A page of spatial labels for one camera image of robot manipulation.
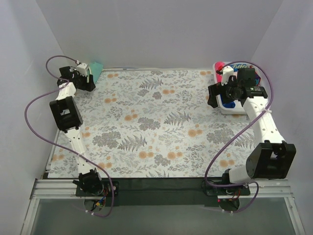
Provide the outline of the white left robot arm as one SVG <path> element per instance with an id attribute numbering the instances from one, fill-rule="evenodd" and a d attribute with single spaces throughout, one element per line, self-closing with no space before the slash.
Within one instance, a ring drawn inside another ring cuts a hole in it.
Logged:
<path id="1" fill-rule="evenodd" d="M 71 149 L 77 155 L 78 180 L 74 180 L 73 183 L 84 193 L 98 196 L 103 192 L 104 184 L 96 167 L 88 162 L 88 157 L 80 157 L 86 154 L 87 149 L 81 131 L 83 119 L 74 101 L 77 90 L 91 92 L 95 89 L 93 75 L 89 65 L 85 63 L 76 67 L 62 67 L 59 71 L 61 80 L 57 85 L 60 90 L 57 98 L 50 102 L 49 106 L 58 129 L 65 134 Z"/>

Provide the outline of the green yellow cloth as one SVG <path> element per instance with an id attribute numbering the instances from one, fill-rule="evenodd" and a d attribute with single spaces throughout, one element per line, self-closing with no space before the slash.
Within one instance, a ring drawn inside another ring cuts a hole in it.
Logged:
<path id="1" fill-rule="evenodd" d="M 97 62 L 92 62 L 89 64 L 89 74 L 93 76 L 93 82 L 96 83 L 102 73 L 103 65 Z"/>

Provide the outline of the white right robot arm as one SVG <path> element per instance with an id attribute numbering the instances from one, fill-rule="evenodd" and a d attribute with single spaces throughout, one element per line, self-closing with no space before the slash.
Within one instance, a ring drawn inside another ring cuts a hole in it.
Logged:
<path id="1" fill-rule="evenodd" d="M 264 87 L 255 81 L 255 69 L 243 68 L 234 72 L 231 66 L 220 67 L 217 74 L 220 82 L 208 87 L 208 105 L 218 107 L 217 96 L 225 102 L 238 101 L 250 119 L 256 147 L 241 167 L 228 169 L 218 187 L 226 194 L 234 194 L 240 186 L 254 179 L 284 179 L 296 154 L 295 145 L 287 143 L 278 131 L 269 107 L 272 97 L 268 97 Z"/>

